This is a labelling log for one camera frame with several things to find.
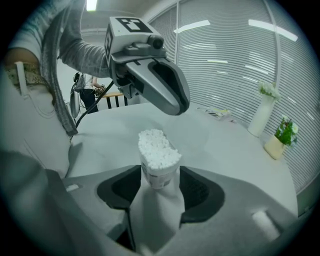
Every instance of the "gray fabric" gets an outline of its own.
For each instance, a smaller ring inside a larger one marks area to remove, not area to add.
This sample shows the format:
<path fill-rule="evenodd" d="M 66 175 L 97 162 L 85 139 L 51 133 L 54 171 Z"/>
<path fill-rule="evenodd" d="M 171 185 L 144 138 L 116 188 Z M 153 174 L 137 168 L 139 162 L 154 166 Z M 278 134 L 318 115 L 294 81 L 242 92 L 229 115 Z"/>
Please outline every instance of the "gray fabric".
<path fill-rule="evenodd" d="M 86 0 L 74 0 L 52 22 L 45 33 L 41 51 L 41 74 L 53 89 L 55 111 L 69 136 L 78 133 L 65 105 L 57 77 L 57 56 L 75 70 L 98 78 L 109 77 L 105 49 L 83 41 L 81 17 Z"/>

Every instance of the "ceiling light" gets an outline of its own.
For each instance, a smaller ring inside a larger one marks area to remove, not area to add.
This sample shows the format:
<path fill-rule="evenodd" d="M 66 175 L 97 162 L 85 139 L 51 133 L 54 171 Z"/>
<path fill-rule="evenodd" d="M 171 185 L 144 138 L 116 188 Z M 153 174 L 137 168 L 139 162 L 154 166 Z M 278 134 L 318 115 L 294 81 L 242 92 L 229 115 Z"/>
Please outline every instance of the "ceiling light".
<path fill-rule="evenodd" d="M 251 70 L 255 70 L 255 71 L 259 71 L 261 73 L 264 73 L 266 75 L 268 75 L 269 73 L 263 69 L 260 69 L 260 68 L 257 68 L 257 67 L 254 67 L 254 66 L 248 66 L 248 65 L 245 65 L 246 68 L 248 69 L 251 69 Z"/>
<path fill-rule="evenodd" d="M 315 120 L 314 117 L 312 115 L 310 115 L 309 112 L 307 112 L 308 116 L 311 117 L 312 120 Z"/>
<path fill-rule="evenodd" d="M 209 20 L 202 20 L 202 21 L 198 21 L 198 22 L 195 22 L 195 23 L 191 23 L 189 25 L 184 25 L 184 26 L 174 30 L 173 32 L 177 33 L 177 31 L 178 31 L 178 33 L 181 33 L 181 32 L 186 31 L 186 30 L 192 30 L 192 29 L 195 29 L 195 28 L 208 26 L 208 25 L 210 25 Z"/>
<path fill-rule="evenodd" d="M 239 110 L 239 111 L 242 112 L 242 113 L 245 113 L 245 111 L 242 110 L 242 109 L 240 109 L 240 108 L 237 108 L 237 107 L 236 107 L 236 109 Z"/>
<path fill-rule="evenodd" d="M 296 102 L 292 99 L 292 98 L 290 98 L 290 97 L 287 97 L 290 101 L 292 101 L 294 104 L 296 104 Z"/>
<path fill-rule="evenodd" d="M 255 20 L 255 19 L 249 19 L 249 25 L 253 26 L 253 27 L 258 27 L 258 28 L 262 28 L 265 30 L 275 32 L 274 25 L 271 23 L 268 23 L 268 22 Z M 284 36 L 294 42 L 298 40 L 298 37 L 295 34 L 289 32 L 288 30 L 283 29 L 282 27 L 276 26 L 276 31 L 278 34 L 280 34 L 280 35 L 282 35 L 282 36 Z"/>
<path fill-rule="evenodd" d="M 97 7 L 97 0 L 86 0 L 86 10 L 95 11 Z"/>
<path fill-rule="evenodd" d="M 228 63 L 226 60 L 208 59 L 207 62 L 210 63 Z"/>
<path fill-rule="evenodd" d="M 251 80 L 251 81 L 254 81 L 254 82 L 258 82 L 258 80 L 254 80 L 252 78 L 249 78 L 249 77 L 246 77 L 246 76 L 243 76 L 244 79 L 248 79 L 248 80 Z"/>

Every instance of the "white vase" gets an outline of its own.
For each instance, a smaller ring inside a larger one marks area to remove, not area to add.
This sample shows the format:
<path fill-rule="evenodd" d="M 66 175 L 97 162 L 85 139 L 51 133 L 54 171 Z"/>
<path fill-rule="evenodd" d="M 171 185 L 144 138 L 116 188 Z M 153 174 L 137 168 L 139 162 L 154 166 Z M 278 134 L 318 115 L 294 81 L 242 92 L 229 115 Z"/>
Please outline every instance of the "white vase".
<path fill-rule="evenodd" d="M 274 109 L 275 99 L 273 97 L 262 95 L 261 103 L 251 120 L 248 131 L 253 136 L 259 137 L 264 131 L 267 122 Z"/>

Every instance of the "window blinds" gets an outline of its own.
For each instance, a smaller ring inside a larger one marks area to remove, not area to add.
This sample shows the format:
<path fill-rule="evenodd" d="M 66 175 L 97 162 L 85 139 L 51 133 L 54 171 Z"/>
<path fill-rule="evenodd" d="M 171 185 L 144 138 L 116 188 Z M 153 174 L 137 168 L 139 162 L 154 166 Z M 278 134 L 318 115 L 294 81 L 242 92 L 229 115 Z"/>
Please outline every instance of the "window blinds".
<path fill-rule="evenodd" d="M 179 6 L 177 64 L 186 76 L 191 101 L 228 108 L 249 123 L 261 95 L 258 80 L 275 81 L 276 49 L 272 31 L 249 25 L 271 23 L 262 1 L 189 0 Z"/>
<path fill-rule="evenodd" d="M 265 128 L 274 134 L 282 114 L 299 126 L 298 144 L 285 151 L 297 192 L 320 171 L 320 65 L 307 38 L 276 2 L 267 1 L 280 39 L 281 100 Z M 228 108 L 249 124 L 260 102 L 258 81 L 274 82 L 275 28 L 262 0 L 188 0 L 150 24 L 164 37 L 168 57 L 182 69 L 191 101 Z"/>
<path fill-rule="evenodd" d="M 170 61 L 174 62 L 176 53 L 176 33 L 174 33 L 174 30 L 177 28 L 177 7 L 173 7 L 158 16 L 154 21 L 150 22 L 150 25 L 162 35 L 166 56 Z M 140 102 L 146 103 L 148 101 L 140 96 Z"/>
<path fill-rule="evenodd" d="M 281 101 L 275 105 L 268 133 L 274 132 L 281 115 L 287 115 L 299 126 L 298 143 L 285 151 L 296 191 L 302 190 L 320 170 L 320 65 L 308 39 L 293 18 L 275 1 L 268 1 L 276 25 L 296 37 L 279 35 Z"/>

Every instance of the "paper cup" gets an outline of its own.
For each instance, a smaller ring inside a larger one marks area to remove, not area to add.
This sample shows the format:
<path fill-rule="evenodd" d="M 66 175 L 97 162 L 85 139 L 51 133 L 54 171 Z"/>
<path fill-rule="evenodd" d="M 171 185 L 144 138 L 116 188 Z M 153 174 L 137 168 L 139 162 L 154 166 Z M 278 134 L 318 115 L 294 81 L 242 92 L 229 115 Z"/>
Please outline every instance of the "paper cup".
<path fill-rule="evenodd" d="M 164 169 L 151 169 L 145 157 L 140 153 L 141 169 L 143 171 L 144 177 L 149 185 L 155 189 L 159 190 L 167 186 L 171 179 L 174 177 L 175 172 L 180 166 L 180 161 L 175 165 L 164 168 Z"/>

